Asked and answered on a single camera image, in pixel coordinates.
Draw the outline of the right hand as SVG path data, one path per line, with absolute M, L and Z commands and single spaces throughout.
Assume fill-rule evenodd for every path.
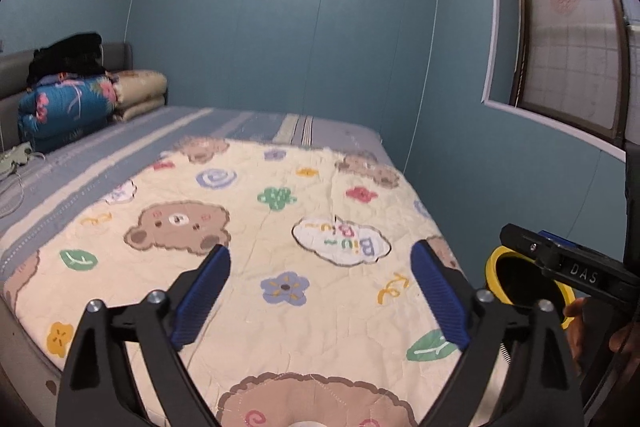
M 586 352 L 594 343 L 594 327 L 586 323 L 585 309 L 591 310 L 595 303 L 596 300 L 590 297 L 580 297 L 563 310 L 564 315 L 572 320 L 567 327 L 566 338 L 578 374 L 588 369 Z M 626 363 L 624 373 L 632 375 L 639 367 L 639 321 L 634 320 L 613 333 L 608 340 L 608 350 L 622 356 Z

